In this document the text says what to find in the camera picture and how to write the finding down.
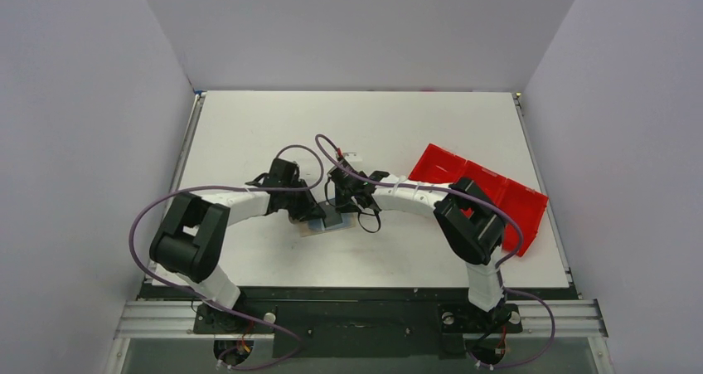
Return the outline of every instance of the white wall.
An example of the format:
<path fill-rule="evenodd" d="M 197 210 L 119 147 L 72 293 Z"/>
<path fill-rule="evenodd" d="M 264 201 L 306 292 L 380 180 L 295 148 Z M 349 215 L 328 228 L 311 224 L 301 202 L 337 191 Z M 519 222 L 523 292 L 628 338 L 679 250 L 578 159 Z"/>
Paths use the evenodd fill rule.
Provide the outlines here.
<path fill-rule="evenodd" d="M 573 1 L 148 0 L 210 90 L 521 90 Z"/>
<path fill-rule="evenodd" d="M 621 373 L 703 372 L 703 0 L 576 0 L 524 94 Z"/>
<path fill-rule="evenodd" d="M 101 372 L 192 91 L 145 0 L 0 0 L 0 30 L 0 371 Z"/>

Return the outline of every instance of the screw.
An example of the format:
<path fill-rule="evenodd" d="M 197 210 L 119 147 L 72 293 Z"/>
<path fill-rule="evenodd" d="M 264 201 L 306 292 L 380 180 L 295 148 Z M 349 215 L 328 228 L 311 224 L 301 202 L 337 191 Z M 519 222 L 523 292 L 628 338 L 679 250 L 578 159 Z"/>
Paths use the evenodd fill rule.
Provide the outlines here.
<path fill-rule="evenodd" d="M 451 312 L 442 313 L 442 323 L 451 326 L 454 324 L 454 315 Z"/>
<path fill-rule="evenodd" d="M 518 312 L 511 312 L 508 321 L 512 324 L 518 324 L 520 322 L 520 314 Z"/>
<path fill-rule="evenodd" d="M 267 312 L 264 314 L 264 321 L 266 323 L 276 323 L 276 315 L 271 312 Z"/>

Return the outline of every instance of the white table surface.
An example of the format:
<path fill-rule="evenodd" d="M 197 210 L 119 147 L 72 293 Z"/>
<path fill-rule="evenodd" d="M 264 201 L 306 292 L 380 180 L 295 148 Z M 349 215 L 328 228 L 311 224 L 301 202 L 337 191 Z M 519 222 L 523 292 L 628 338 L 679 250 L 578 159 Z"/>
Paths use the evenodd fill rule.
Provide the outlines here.
<path fill-rule="evenodd" d="M 407 175 L 434 143 L 540 190 L 511 95 L 477 92 L 208 91 L 181 187 L 243 185 L 268 171 L 283 146 L 315 148 L 318 133 L 360 154 L 368 172 Z M 301 166 L 308 184 L 318 177 L 309 153 L 284 158 Z M 313 194 L 323 200 L 322 185 Z M 376 234 L 357 226 L 307 237 L 284 211 L 254 218 L 228 228 L 220 265 L 239 285 L 469 286 L 435 221 L 391 211 L 381 218 Z M 157 273 L 182 284 L 160 265 Z M 568 287 L 546 214 L 525 256 L 507 261 L 502 273 L 509 287 Z"/>

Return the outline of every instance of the metal extrusion frame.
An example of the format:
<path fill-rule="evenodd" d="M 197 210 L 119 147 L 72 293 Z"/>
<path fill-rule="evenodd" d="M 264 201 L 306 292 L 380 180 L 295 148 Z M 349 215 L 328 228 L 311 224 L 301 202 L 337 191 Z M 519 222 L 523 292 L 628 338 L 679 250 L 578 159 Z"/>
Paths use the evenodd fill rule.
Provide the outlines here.
<path fill-rule="evenodd" d="M 527 127 L 525 126 L 525 120 L 523 119 L 524 113 L 522 112 L 522 106 L 520 103 L 521 94 L 512 94 L 512 101 L 515 104 L 515 110 L 517 111 L 517 118 L 520 120 L 520 126 L 522 128 L 522 135 L 525 137 L 525 143 L 527 143 L 527 150 L 530 152 L 530 158 L 532 160 L 532 167 L 535 169 L 535 175 L 537 176 L 537 182 L 540 185 L 542 192 L 547 194 L 545 181 L 540 173 L 540 167 L 537 165 L 537 160 L 535 158 L 535 152 L 532 149 L 532 143 L 530 143 L 530 137 L 527 134 Z M 569 267 L 569 262 L 566 260 L 566 253 L 564 252 L 564 244 L 561 242 L 561 236 L 559 235 L 559 228 L 556 225 L 556 220 L 554 218 L 554 212 L 551 208 L 551 201 L 547 202 L 547 216 L 550 218 L 551 230 L 554 232 L 554 237 L 556 239 L 556 248 L 559 250 L 559 257 L 561 257 L 561 264 L 564 266 L 564 271 L 566 272 L 569 282 L 572 283 L 571 279 L 571 268 Z"/>
<path fill-rule="evenodd" d="M 589 337 L 589 345 L 594 356 L 594 363 L 599 374 L 615 374 L 613 361 L 610 359 L 608 345 L 603 337 Z"/>
<path fill-rule="evenodd" d="M 188 161 L 188 155 L 191 153 L 191 146 L 193 145 L 193 137 L 196 134 L 196 128 L 198 121 L 200 120 L 200 114 L 202 112 L 202 106 L 205 104 L 205 98 L 207 97 L 207 92 L 202 91 L 195 95 L 193 100 L 193 106 L 191 108 L 191 116 L 188 119 L 188 125 L 186 126 L 186 132 L 183 135 L 183 144 L 181 145 L 181 150 L 178 152 L 178 160 L 176 161 L 176 168 L 173 170 L 173 176 L 171 178 L 171 186 L 168 188 L 168 192 L 175 192 L 181 186 L 181 180 L 183 179 L 183 171 L 186 169 L 186 162 Z M 171 202 L 166 202 L 163 208 L 162 218 L 166 215 Z M 148 268 L 152 271 L 156 270 L 156 262 L 149 260 L 147 264 Z M 144 283 L 151 284 L 152 278 L 146 277 Z"/>
<path fill-rule="evenodd" d="M 104 374 L 120 374 L 123 370 L 128 350 L 129 338 L 115 338 L 108 354 Z"/>
<path fill-rule="evenodd" d="M 536 301 L 511 301 L 520 309 L 523 332 L 514 338 L 548 338 L 549 314 Z M 605 325 L 598 304 L 592 300 L 548 301 L 555 315 L 556 337 L 600 338 Z M 192 331 L 196 313 L 188 301 L 134 301 L 124 305 L 115 340 L 134 338 L 235 339 L 240 333 L 195 334 Z M 271 339 L 273 334 L 247 334 L 248 339 Z"/>

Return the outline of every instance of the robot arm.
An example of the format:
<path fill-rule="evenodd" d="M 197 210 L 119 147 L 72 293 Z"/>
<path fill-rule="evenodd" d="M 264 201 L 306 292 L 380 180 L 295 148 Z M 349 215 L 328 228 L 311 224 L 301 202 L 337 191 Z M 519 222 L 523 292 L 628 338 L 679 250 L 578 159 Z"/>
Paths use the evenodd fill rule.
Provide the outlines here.
<path fill-rule="evenodd" d="M 348 171 L 356 172 L 344 157 L 337 158 Z M 397 187 L 401 182 L 417 186 L 422 182 L 404 181 L 382 171 L 375 171 L 370 176 L 363 172 L 356 173 L 376 182 L 396 186 L 375 186 L 350 176 L 340 168 L 334 168 L 329 177 L 335 184 L 337 206 L 343 205 L 346 211 L 349 211 L 349 206 L 353 206 L 355 209 L 372 209 L 375 212 L 403 211 L 434 218 L 452 251 L 466 262 L 469 302 L 484 312 L 489 312 L 503 301 L 502 278 L 500 270 L 496 268 L 496 259 L 492 257 L 502 243 L 505 232 L 506 224 L 500 216 L 484 206 L 447 192 Z M 492 203 L 478 185 L 468 178 L 462 178 L 454 184 L 432 186 L 451 188 Z M 471 210 L 470 216 L 464 214 L 467 210 Z"/>
<path fill-rule="evenodd" d="M 434 186 L 455 188 L 487 199 L 473 181 L 464 179 L 455 185 Z M 403 181 L 394 175 L 388 175 L 382 178 L 382 181 L 418 186 L 422 184 Z M 382 211 L 403 211 L 436 219 L 449 246 L 466 262 L 470 285 L 468 302 L 488 312 L 502 301 L 504 293 L 501 274 L 496 268 L 496 258 L 492 257 L 492 254 L 502 241 L 505 223 L 494 212 L 479 211 L 478 205 L 469 204 L 473 214 L 466 217 L 461 206 L 463 199 L 446 192 L 376 187 L 371 197 Z"/>
<path fill-rule="evenodd" d="M 296 163 L 275 158 L 269 172 L 243 187 L 248 192 L 178 194 L 154 236 L 149 257 L 184 279 L 206 301 L 234 307 L 241 291 L 218 265 L 227 226 L 281 209 L 295 221 L 325 217 L 310 191 L 257 191 L 306 187 L 299 174 Z"/>
<path fill-rule="evenodd" d="M 149 250 L 151 259 L 177 273 L 207 300 L 234 307 L 241 292 L 218 265 L 227 226 L 280 209 L 287 210 L 288 215 L 298 221 L 324 217 L 324 211 L 310 191 L 257 191 L 258 187 L 304 187 L 305 182 L 298 175 L 297 164 L 276 158 L 268 173 L 248 183 L 252 186 L 248 192 L 203 197 L 179 194 L 153 239 Z M 471 285 L 469 302 L 489 312 L 503 301 L 502 280 L 492 254 L 502 242 L 505 223 L 495 213 L 447 192 L 377 187 L 349 177 L 339 168 L 330 172 L 330 178 L 342 197 L 355 202 L 354 209 L 403 211 L 433 217 L 453 252 L 466 262 Z M 388 172 L 376 171 L 369 178 L 396 185 L 400 183 L 398 177 Z M 467 178 L 440 186 L 490 202 Z M 466 210 L 471 210 L 472 215 L 466 216 Z"/>

